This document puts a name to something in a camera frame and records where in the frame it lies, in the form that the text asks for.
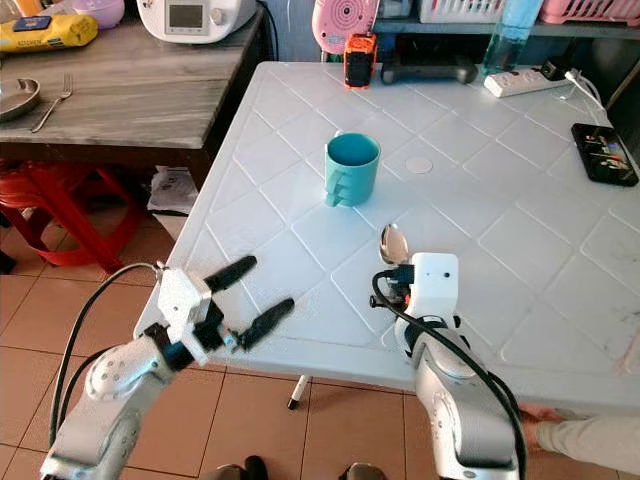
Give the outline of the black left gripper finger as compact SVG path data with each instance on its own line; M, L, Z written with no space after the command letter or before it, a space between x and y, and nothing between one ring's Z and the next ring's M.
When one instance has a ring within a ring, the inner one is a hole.
M215 273L206 276L205 285L209 288L211 293L220 291L227 291L232 285L236 284L243 278L244 275L250 273L250 271L257 265L257 257L253 255L246 255L241 257L232 264L224 266Z
M284 298L284 300L275 303L255 317L248 328L238 334L238 348L242 351L248 351L256 346L260 340L264 339L275 329L275 326L284 319L285 316L291 314L294 308L293 298Z

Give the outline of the person's bare hand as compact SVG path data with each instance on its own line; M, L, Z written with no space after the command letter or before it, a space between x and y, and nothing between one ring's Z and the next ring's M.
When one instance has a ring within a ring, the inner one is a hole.
M518 407L521 422L525 428L532 428L540 422L561 422L564 417L556 408L540 406L540 404L521 404Z

